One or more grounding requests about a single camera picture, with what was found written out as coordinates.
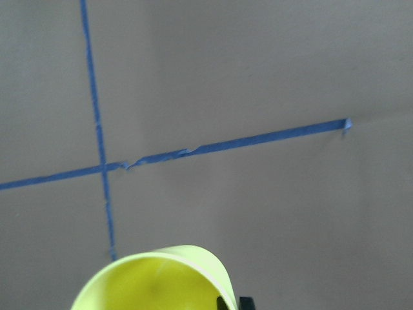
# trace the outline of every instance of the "blue tape strip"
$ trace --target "blue tape strip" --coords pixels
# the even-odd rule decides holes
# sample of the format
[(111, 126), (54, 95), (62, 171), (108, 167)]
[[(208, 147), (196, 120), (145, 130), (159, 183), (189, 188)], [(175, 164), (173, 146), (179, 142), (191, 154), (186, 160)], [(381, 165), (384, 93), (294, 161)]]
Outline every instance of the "blue tape strip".
[(110, 241), (110, 255), (112, 260), (117, 259), (116, 248), (115, 248), (115, 232), (114, 232), (114, 221), (112, 217), (112, 206), (110, 199), (110, 188), (108, 180), (108, 171), (106, 168), (106, 154), (105, 154), (105, 144), (103, 142), (103, 129), (101, 125), (101, 115), (99, 111), (99, 98), (97, 95), (97, 85), (95, 77), (95, 69), (92, 54), (92, 42), (90, 40), (89, 32), (89, 20), (88, 20), (88, 10), (86, 0), (80, 0), (81, 14), (82, 14), (82, 25), (83, 33), (85, 35), (86, 41), (86, 60), (88, 63), (89, 72), (89, 84), (90, 84), (90, 95), (92, 96), (92, 104), (95, 116), (96, 125), (96, 136), (97, 145), (99, 149), (99, 159), (102, 175), (103, 192), (105, 194), (105, 209), (106, 209), (106, 220), (108, 224), (109, 241)]
[[(351, 126), (352, 126), (351, 119), (349, 118), (338, 119), (336, 121), (329, 121), (326, 123), (298, 127), (298, 128), (287, 129), (287, 130), (282, 130), (282, 131), (275, 131), (275, 132), (270, 132), (268, 134), (260, 134), (258, 136), (252, 136), (248, 138), (241, 138), (241, 139), (235, 139), (235, 140), (230, 140), (226, 142), (203, 145), (193, 151), (188, 150), (188, 149), (182, 149), (182, 150), (176, 150), (173, 152), (156, 154), (152, 156), (145, 156), (141, 158), (140, 160), (137, 160), (132, 165), (129, 165), (127, 162), (107, 163), (105, 165), (105, 169), (106, 169), (106, 173), (109, 171), (120, 169), (120, 168), (127, 170), (132, 167), (141, 166), (141, 165), (149, 164), (149, 163), (159, 163), (159, 162), (167, 161), (167, 160), (174, 160), (174, 159), (179, 159), (179, 158), (184, 158), (184, 157), (189, 157), (189, 156), (194, 156), (194, 155), (206, 154), (210, 152), (219, 152), (222, 150), (234, 149), (238, 147), (246, 147), (249, 145), (255, 145), (259, 143), (267, 143), (267, 142), (272, 142), (272, 141), (277, 141), (277, 140), (284, 140), (284, 139), (295, 138), (299, 136), (306, 136), (309, 134), (317, 134), (321, 132), (333, 131), (333, 130), (339, 130), (339, 129), (343, 129), (343, 133), (346, 134), (348, 130), (351, 128)], [(51, 176), (40, 176), (36, 178), (2, 183), (0, 184), (0, 191), (5, 190), (5, 189), (13, 189), (16, 187), (76, 178), (80, 176), (87, 176), (89, 174), (95, 174), (95, 173), (102, 173), (101, 165), (84, 168), (84, 169), (61, 172), (61, 173), (53, 174)]]
[(195, 150), (181, 149), (175, 150), (173, 152), (167, 152), (162, 154), (156, 154), (152, 156), (145, 156), (135, 163), (129, 165), (127, 162), (118, 163), (120, 167), (126, 170), (145, 165), (148, 163), (159, 163), (167, 160), (176, 160), (178, 158), (184, 158), (189, 156), (207, 154), (212, 152), (220, 152), (223, 150), (236, 149), (239, 147), (246, 147), (250, 145), (256, 145), (261, 143), (268, 143), (273, 141), (285, 140), (300, 136), (308, 136), (309, 134), (318, 134), (320, 132), (326, 132), (331, 130), (343, 129), (343, 134), (352, 126), (351, 120), (347, 119), (337, 119), (335, 121), (328, 121), (326, 123), (319, 123), (315, 125), (309, 125), (304, 127), (298, 127), (294, 129), (287, 129), (282, 131), (270, 132), (268, 134), (260, 134), (258, 136), (252, 136), (247, 138), (235, 139), (230, 141), (224, 141), (219, 143), (213, 143), (208, 145), (202, 145)]
[(36, 178), (11, 181), (11, 182), (0, 184), (0, 191), (3, 191), (5, 189), (14, 189), (16, 187), (23, 187), (23, 186), (40, 184), (40, 183), (47, 183), (47, 182), (52, 182), (52, 181), (77, 178), (80, 176), (87, 176), (89, 174), (101, 173), (101, 171), (102, 171), (101, 166), (94, 166), (94, 167), (89, 167), (89, 168), (84, 168), (84, 169), (61, 172), (61, 173), (53, 174), (51, 176), (38, 176)]

